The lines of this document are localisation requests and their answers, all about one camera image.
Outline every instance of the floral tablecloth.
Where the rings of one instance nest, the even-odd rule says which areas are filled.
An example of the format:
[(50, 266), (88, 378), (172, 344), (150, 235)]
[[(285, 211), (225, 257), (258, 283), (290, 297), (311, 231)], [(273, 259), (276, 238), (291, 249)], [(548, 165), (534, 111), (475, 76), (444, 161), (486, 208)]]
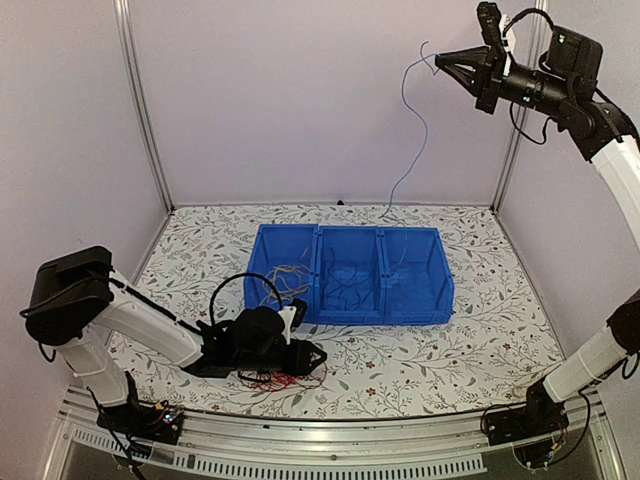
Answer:
[[(207, 319), (208, 299), (245, 271), (262, 223), (429, 226), (440, 231), (456, 286), (454, 315), (436, 327), (302, 325), (329, 354), (310, 377), (267, 385), (200, 379), (114, 334), (110, 351), (141, 398), (187, 408), (291, 418), (383, 418), (462, 412), (516, 402), (561, 353), (511, 246), (486, 208), (232, 206), (178, 209), (138, 284), (180, 318)], [(242, 308), (242, 282), (216, 301), (218, 319)]]

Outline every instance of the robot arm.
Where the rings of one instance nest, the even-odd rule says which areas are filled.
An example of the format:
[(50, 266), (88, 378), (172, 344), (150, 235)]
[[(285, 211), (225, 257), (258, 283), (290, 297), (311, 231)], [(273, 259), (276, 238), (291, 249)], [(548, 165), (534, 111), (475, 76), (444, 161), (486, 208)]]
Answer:
[[(213, 297), (229, 281), (247, 275), (256, 276), (235, 275)], [(246, 309), (235, 321), (198, 322), (195, 328), (129, 285), (111, 266), (108, 250), (92, 247), (42, 265), (31, 306), (21, 315), (29, 334), (40, 344), (55, 347), (90, 389), (100, 405), (100, 426), (175, 444), (181, 409), (163, 403), (140, 405), (133, 378), (115, 364), (94, 325), (119, 331), (198, 377), (225, 378), (237, 369), (308, 375), (326, 360), (326, 353), (309, 341), (291, 338), (291, 331), (302, 323), (306, 304), (299, 300), (280, 304), (279, 312), (268, 307)]]
[[(436, 66), (476, 97), (476, 108), (493, 114), (499, 98), (532, 108), (567, 130), (585, 160), (600, 174), (640, 248), (640, 151), (638, 133), (627, 115), (597, 89), (602, 47), (553, 24), (549, 50), (540, 70), (517, 64), (510, 53), (510, 27), (495, 3), (478, 6), (484, 46), (436, 56)], [(597, 93), (604, 102), (593, 99)], [(491, 444), (512, 442), (566, 427), (564, 401), (601, 380), (640, 351), (640, 291), (622, 305), (607, 325), (546, 378), (527, 390), (521, 409), (486, 415)]]

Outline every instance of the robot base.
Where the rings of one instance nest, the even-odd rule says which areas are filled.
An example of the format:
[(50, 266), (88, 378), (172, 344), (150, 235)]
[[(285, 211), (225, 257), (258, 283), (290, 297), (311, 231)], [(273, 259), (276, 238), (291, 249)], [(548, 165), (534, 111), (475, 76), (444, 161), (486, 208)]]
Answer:
[(538, 435), (546, 435), (569, 426), (569, 419), (563, 410), (548, 416), (544, 421), (532, 422), (525, 413), (526, 407), (487, 413), (483, 428), (489, 445), (517, 442)]
[(116, 407), (100, 407), (102, 412), (98, 416), (98, 426), (130, 437), (176, 445), (182, 433), (183, 410), (170, 406), (163, 406), (159, 410), (140, 405), (135, 381), (129, 372), (125, 374), (129, 385), (127, 403)]

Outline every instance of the black cable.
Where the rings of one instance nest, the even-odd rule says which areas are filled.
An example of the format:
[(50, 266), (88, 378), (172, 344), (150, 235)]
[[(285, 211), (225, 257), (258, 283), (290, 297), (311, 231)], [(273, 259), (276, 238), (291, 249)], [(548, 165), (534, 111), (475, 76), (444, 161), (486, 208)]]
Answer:
[(220, 290), (222, 290), (222, 288), (227, 283), (242, 277), (253, 277), (253, 278), (262, 280), (264, 283), (266, 283), (269, 286), (269, 288), (271, 288), (273, 293), (276, 295), (280, 310), (284, 308), (282, 304), (282, 297), (280, 297), (280, 292), (278, 292), (278, 289), (275, 287), (273, 283), (271, 283), (271, 280), (269, 280), (267, 277), (265, 277), (264, 275), (260, 275), (259, 273), (251, 273), (251, 272), (237, 273), (236, 275), (232, 275), (226, 280), (224, 280), (220, 285), (218, 285), (218, 288), (216, 288), (214, 292), (211, 294), (211, 299), (209, 299), (209, 318), (211, 319), (211, 326), (214, 326), (216, 324), (215, 315), (213, 311), (213, 303), (215, 302), (215, 299), (218, 296), (218, 293), (220, 293)]
[(107, 430), (109, 431), (109, 433), (113, 437), (113, 440), (116, 442), (118, 447), (126, 455), (127, 462), (129, 463), (129, 469), (131, 470), (131, 473), (133, 473), (138, 480), (147, 480), (145, 478), (145, 476), (142, 475), (142, 472), (140, 472), (140, 469), (138, 468), (138, 465), (136, 465), (135, 460), (131, 456), (131, 451), (128, 448), (124, 447), (122, 441), (115, 434), (115, 432), (113, 431), (113, 428), (111, 428), (111, 423), (107, 419), (107, 416), (104, 414), (104, 410), (102, 408), (102, 405), (100, 405), (100, 403), (98, 402), (98, 399), (96, 398), (95, 394), (93, 393), (93, 390), (91, 390), (90, 388), (87, 388), (87, 390), (89, 390), (89, 393), (91, 394), (91, 398), (93, 398), (93, 402), (96, 404), (96, 408), (98, 409), (98, 415), (100, 416), (100, 419), (107, 426)]
[(489, 413), (491, 410), (495, 410), (496, 408), (508, 408), (510, 411), (513, 411), (513, 408), (518, 405), (526, 405), (526, 402), (512, 403), (512, 404), (496, 403), (494, 405), (489, 405), (489, 407), (487, 407), (482, 412), (482, 416), (480, 417), (480, 431), (485, 435), (489, 435), (489, 430), (486, 428), (486, 425), (485, 425), (485, 419), (486, 419), (487, 413)]
[(151, 455), (151, 451), (152, 448), (149, 447), (148, 445), (142, 445), (141, 443), (136, 442), (133, 439), (133, 435), (131, 435), (130, 433), (128, 433), (127, 435), (125, 435), (127, 437), (127, 440), (129, 441), (129, 449), (140, 454), (140, 455), (144, 455), (145, 457), (149, 457)]
[(511, 27), (513, 27), (516, 23), (518, 23), (524, 17), (526, 17), (527, 15), (531, 15), (532, 13), (535, 13), (537, 15), (540, 15), (540, 16), (544, 17), (544, 19), (549, 24), (549, 28), (551, 30), (554, 29), (555, 24), (553, 23), (553, 20), (551, 20), (551, 17), (549, 16), (549, 14), (547, 12), (545, 12), (544, 10), (540, 10), (539, 8), (525, 8), (523, 11), (521, 11), (515, 17), (513, 17), (513, 19), (507, 24), (507, 26), (505, 27), (504, 32), (502, 33), (502, 35), (503, 36), (506, 35), (507, 32), (509, 30), (511, 30)]
[(40, 353), (42, 354), (42, 356), (44, 357), (44, 359), (49, 362), (49, 363), (53, 363), (56, 361), (56, 349), (53, 349), (53, 353), (51, 354), (51, 356), (47, 355), (47, 352), (44, 351), (44, 347), (42, 346), (41, 342), (38, 342), (38, 349), (40, 350)]
[(582, 440), (584, 440), (584, 437), (587, 435), (587, 432), (589, 431), (589, 422), (591, 421), (591, 402), (589, 402), (589, 399), (587, 398), (587, 396), (584, 394), (583, 391), (584, 391), (584, 388), (578, 391), (578, 395), (580, 395), (584, 399), (585, 403), (587, 404), (587, 419), (585, 421), (584, 428), (582, 429), (582, 433), (580, 433), (578, 440), (573, 445), (573, 447), (571, 447), (571, 450), (569, 450), (569, 452), (564, 457), (558, 458), (557, 460), (555, 459), (551, 460), (547, 464), (547, 466), (549, 467), (551, 465), (557, 465), (560, 462), (564, 462), (567, 458), (569, 458), (569, 456), (578, 449), (578, 447), (582, 443)]
[(96, 280), (98, 280), (98, 279), (96, 279), (95, 277), (85, 277), (83, 279), (78, 280), (77, 282), (73, 282), (68, 287), (63, 288), (59, 292), (54, 293), (53, 295), (51, 295), (48, 298), (45, 298), (41, 302), (38, 302), (35, 305), (31, 305), (29, 308), (25, 308), (24, 310), (21, 310), (19, 315), (22, 318), (27, 318), (29, 316), (29, 314), (33, 313), (34, 310), (37, 310), (39, 308), (44, 307), (45, 305), (48, 305), (49, 303), (51, 303), (54, 300), (60, 298), (64, 294), (70, 292), (71, 290), (73, 290), (74, 288), (76, 288), (76, 287), (78, 287), (80, 285), (83, 285), (83, 284), (89, 283), (89, 282), (93, 282), (93, 281), (96, 281)]
[(241, 372), (238, 372), (238, 378), (240, 380), (244, 380), (245, 382), (252, 382), (252, 383), (269, 383), (271, 382), (271, 374), (269, 374), (269, 378), (265, 379), (265, 378), (251, 378), (251, 377), (247, 377), (246, 375), (243, 375)]
[(580, 75), (578, 75), (578, 73), (571, 72), (569, 75), (567, 75), (567, 81), (566, 81), (569, 100), (573, 105), (576, 105), (576, 106), (578, 106), (578, 99), (576, 96), (575, 84), (576, 84), (576, 81), (579, 79), (580, 79)]
[(549, 124), (549, 121), (551, 120), (551, 117), (547, 117), (547, 119), (544, 121), (544, 126), (542, 127), (542, 141), (536, 140), (535, 138), (530, 137), (526, 132), (524, 132), (516, 124), (515, 115), (513, 113), (513, 105), (514, 105), (514, 102), (511, 102), (511, 105), (509, 105), (509, 118), (511, 118), (511, 124), (513, 125), (513, 128), (515, 128), (516, 131), (520, 135), (522, 135), (524, 138), (526, 138), (527, 140), (529, 140), (532, 143), (535, 143), (536, 145), (544, 145), (545, 143), (547, 143), (547, 125)]
[(200, 330), (198, 330), (196, 327), (192, 327), (191, 325), (189, 325), (187, 322), (185, 322), (184, 320), (180, 320), (178, 322), (178, 325), (180, 325), (182, 328), (184, 328), (185, 330), (189, 330), (191, 333), (195, 333), (196, 335), (200, 335), (202, 336), (202, 332)]
[(631, 371), (629, 373), (627, 373), (627, 365), (629, 364), (629, 359), (631, 357), (627, 357), (624, 361), (624, 364), (622, 366), (622, 379), (623, 380), (629, 380), (631, 377), (633, 377), (633, 374), (636, 373), (636, 370), (638, 370), (638, 364), (640, 364), (640, 352), (636, 353), (636, 363), (633, 365), (633, 368), (631, 369)]
[(598, 87), (596, 87), (596, 93), (598, 95), (600, 95), (600, 98), (602, 98), (605, 102), (610, 103), (611, 105), (615, 105), (615, 103), (613, 103), (613, 100), (611, 100), (609, 97), (607, 97), (604, 92), (602, 90), (600, 90)]
[[(117, 280), (110, 278), (109, 281), (111, 283), (113, 283), (114, 285), (118, 286), (118, 284), (122, 285), (122, 282), (118, 282)], [(140, 300), (142, 303), (144, 303), (145, 305), (159, 311), (160, 313), (162, 313), (163, 315), (169, 317), (171, 320), (176, 320), (177, 317), (175, 316), (175, 314), (173, 312), (171, 312), (170, 310), (167, 310), (166, 308), (164, 308), (162, 305), (157, 304), (156, 302), (154, 302), (153, 300), (151, 300), (150, 298), (144, 296), (143, 294), (141, 294), (140, 292), (138, 292), (136, 289), (134, 289), (133, 287), (127, 285), (125, 288), (125, 291), (129, 294), (131, 294), (133, 297), (137, 298), (138, 300)]]

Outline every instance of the red wire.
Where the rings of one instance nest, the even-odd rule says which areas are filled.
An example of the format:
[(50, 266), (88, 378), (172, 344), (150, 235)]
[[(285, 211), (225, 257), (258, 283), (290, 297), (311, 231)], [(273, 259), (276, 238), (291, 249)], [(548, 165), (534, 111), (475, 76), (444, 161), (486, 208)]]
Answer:
[[(243, 381), (243, 384), (253, 390), (260, 390), (261, 392), (280, 392), (292, 385), (297, 385), (303, 390), (313, 390), (322, 385), (327, 378), (327, 366), (325, 365), (321, 377), (316, 377), (313, 374), (304, 377), (292, 377), (282, 372), (273, 372), (271, 374), (258, 374), (257, 378), (269, 381), (267, 383), (253, 382), (250, 384)], [(305, 385), (305, 383), (309, 381), (313, 382), (313, 384)]]

